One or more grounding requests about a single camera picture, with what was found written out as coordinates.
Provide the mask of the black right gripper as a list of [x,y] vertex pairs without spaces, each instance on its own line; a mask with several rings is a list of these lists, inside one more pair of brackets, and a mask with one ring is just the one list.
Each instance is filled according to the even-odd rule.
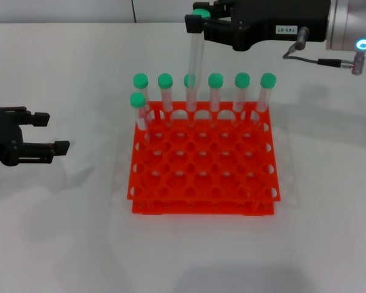
[[[206,41],[231,46],[238,52],[267,40],[295,41],[302,27],[309,30],[309,42],[323,42],[330,6],[331,0],[194,2],[193,9],[204,9],[211,17],[186,15],[185,26],[189,34],[203,34]],[[229,21],[219,20],[229,16],[232,26]]]

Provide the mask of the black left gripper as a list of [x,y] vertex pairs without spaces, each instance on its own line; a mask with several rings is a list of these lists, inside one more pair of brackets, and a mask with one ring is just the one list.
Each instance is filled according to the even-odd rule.
[[23,143],[20,125],[46,127],[50,115],[32,113],[26,107],[0,107],[0,162],[8,167],[18,164],[51,164],[55,156],[65,156],[70,142]]

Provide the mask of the clear tube with green cap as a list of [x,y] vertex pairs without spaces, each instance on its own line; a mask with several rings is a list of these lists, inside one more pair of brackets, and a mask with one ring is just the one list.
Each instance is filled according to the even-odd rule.
[[147,111],[148,114],[150,112],[150,103],[149,103],[149,95],[148,95],[148,77],[146,74],[144,73],[137,73],[134,77],[133,77],[133,84],[135,89],[137,90],[136,92],[141,92],[145,95],[146,97],[146,103],[147,103]]
[[159,75],[157,81],[158,86],[160,88],[166,126],[168,128],[171,128],[172,122],[170,119],[170,114],[173,111],[173,99],[172,99],[173,78],[168,73],[162,73]]
[[[191,15],[201,15],[203,17],[210,17],[210,13],[204,9],[194,9]],[[201,80],[202,60],[204,54],[204,37],[203,34],[190,34],[190,58],[188,73],[196,76],[196,81],[199,87]]]
[[195,113],[198,93],[196,76],[192,73],[186,74],[184,77],[184,85],[186,88],[186,110],[188,113]]
[[265,73],[260,80],[259,97],[255,110],[253,111],[251,118],[254,123],[260,122],[260,115],[264,113],[268,107],[271,97],[271,91],[276,85],[276,76],[273,73]]
[[217,113],[220,110],[221,88],[223,86],[223,76],[220,73],[212,73],[208,78],[208,85],[210,88],[210,102],[209,109],[212,113],[211,126],[215,127],[217,124]]
[[144,134],[147,142],[150,140],[148,111],[146,97],[141,92],[135,92],[130,96],[131,106],[135,110],[135,119],[138,129]]
[[238,73],[235,77],[235,98],[232,105],[232,111],[236,115],[243,111],[248,94],[250,80],[251,79],[249,74],[244,72]]

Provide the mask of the orange test tube rack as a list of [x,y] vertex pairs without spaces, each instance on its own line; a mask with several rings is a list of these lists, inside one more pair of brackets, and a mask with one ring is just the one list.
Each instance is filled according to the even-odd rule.
[[217,113],[183,101],[171,113],[150,104],[147,131],[135,130],[127,199],[134,214],[272,215],[280,200],[269,112],[254,123],[223,101]]

